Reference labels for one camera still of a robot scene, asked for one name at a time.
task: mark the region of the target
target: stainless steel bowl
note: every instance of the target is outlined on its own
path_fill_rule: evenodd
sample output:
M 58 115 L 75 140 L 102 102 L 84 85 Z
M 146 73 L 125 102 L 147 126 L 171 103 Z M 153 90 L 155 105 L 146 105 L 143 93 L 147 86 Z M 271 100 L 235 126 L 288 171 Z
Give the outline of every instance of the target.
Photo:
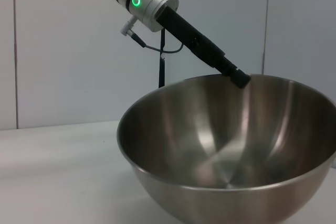
M 266 224 L 298 211 L 336 152 L 336 108 L 297 82 L 221 75 L 159 89 L 118 129 L 124 156 L 151 197 L 190 224 Z

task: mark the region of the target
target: white wall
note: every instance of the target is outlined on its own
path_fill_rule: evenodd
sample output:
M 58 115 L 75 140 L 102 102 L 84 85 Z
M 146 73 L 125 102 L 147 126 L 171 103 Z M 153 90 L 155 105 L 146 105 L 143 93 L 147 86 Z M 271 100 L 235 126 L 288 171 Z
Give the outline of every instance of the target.
M 336 0 L 269 0 L 265 73 L 336 101 Z
M 217 44 L 246 73 L 261 73 L 267 0 L 180 0 L 178 13 Z M 166 49 L 180 47 L 169 37 Z M 166 57 L 169 83 L 218 73 L 188 49 Z
M 159 55 L 119 33 L 129 18 L 115 0 L 17 0 L 19 127 L 118 120 L 156 89 Z
M 16 128 L 13 0 L 0 0 L 0 130 Z

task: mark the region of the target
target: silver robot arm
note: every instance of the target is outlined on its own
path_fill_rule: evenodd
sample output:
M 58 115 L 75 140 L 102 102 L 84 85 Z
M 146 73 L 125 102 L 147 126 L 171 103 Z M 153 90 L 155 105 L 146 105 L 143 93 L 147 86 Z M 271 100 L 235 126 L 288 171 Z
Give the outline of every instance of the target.
M 145 47 L 145 43 L 131 30 L 136 20 L 141 21 L 151 31 L 165 28 L 200 60 L 216 68 L 222 75 L 230 77 L 239 88 L 244 88 L 250 82 L 249 75 L 237 69 L 224 57 L 225 53 L 222 50 L 176 13 L 179 0 L 116 1 L 133 15 L 122 29 L 122 33 L 131 36 L 140 46 Z

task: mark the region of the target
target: green indicator light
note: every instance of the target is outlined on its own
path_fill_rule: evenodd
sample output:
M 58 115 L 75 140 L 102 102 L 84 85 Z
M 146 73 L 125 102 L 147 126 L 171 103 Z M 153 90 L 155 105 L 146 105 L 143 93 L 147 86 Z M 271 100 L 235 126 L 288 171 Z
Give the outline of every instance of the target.
M 132 3 L 135 7 L 138 7 L 141 4 L 141 0 L 132 0 Z

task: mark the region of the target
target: table surface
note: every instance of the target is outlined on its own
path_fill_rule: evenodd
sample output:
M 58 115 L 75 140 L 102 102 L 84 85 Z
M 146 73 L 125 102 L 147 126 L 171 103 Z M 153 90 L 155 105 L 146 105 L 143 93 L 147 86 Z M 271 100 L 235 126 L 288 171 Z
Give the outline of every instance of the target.
M 181 224 L 144 191 L 118 122 L 0 132 L 0 223 Z M 336 222 L 336 170 L 285 224 Z

